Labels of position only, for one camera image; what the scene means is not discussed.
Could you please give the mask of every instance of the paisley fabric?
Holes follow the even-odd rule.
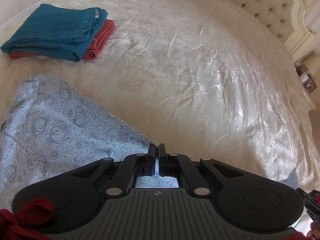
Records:
[[[104,157],[147,153],[151,141],[66,82],[49,74],[17,88],[0,133],[0,205],[22,188]],[[137,187],[177,187],[171,177],[142,177]]]

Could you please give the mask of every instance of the tufted headboard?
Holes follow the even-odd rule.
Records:
[[[273,33],[294,59],[299,58],[315,39],[305,23],[309,10],[306,0],[229,0],[257,18]]]

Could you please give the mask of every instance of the bed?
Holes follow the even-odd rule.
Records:
[[[227,0],[53,5],[104,8],[116,30],[93,61],[1,53],[1,116],[23,79],[52,74],[153,142],[165,143],[168,152],[192,160],[209,156],[277,181],[296,178],[306,191],[320,188],[319,155],[292,53],[257,17]],[[0,41],[23,21],[1,30]],[[11,178],[17,188],[26,186],[12,172],[0,178],[2,196]],[[38,176],[44,178],[45,172]],[[12,196],[5,199],[10,203]],[[304,216],[298,230],[307,231],[307,223]]]

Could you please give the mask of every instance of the metal screw head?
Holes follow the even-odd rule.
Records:
[[[111,187],[107,189],[106,193],[111,196],[117,196],[122,193],[122,190],[118,187]]]
[[[204,196],[204,195],[208,195],[210,193],[210,190],[207,189],[206,187],[197,187],[195,189],[195,193],[197,195],[201,195],[201,196]]]

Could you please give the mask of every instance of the red folded cloth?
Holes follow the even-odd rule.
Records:
[[[106,20],[102,28],[98,31],[98,33],[93,38],[89,48],[86,53],[82,57],[82,59],[94,59],[97,58],[107,40],[111,36],[113,30],[115,29],[115,22],[112,20]],[[9,54],[10,58],[19,58],[19,57],[30,57],[30,56],[39,56],[37,53],[29,53],[29,52],[13,52]]]
[[[111,36],[113,30],[115,29],[115,22],[111,20],[106,20],[105,24],[102,26],[101,30],[93,38],[89,48],[82,57],[82,59],[94,59],[99,57],[102,49],[107,43],[107,40]]]
[[[12,214],[7,209],[0,210],[0,239],[6,240],[50,240],[47,236],[28,226],[41,225],[53,215],[52,202],[36,197]]]

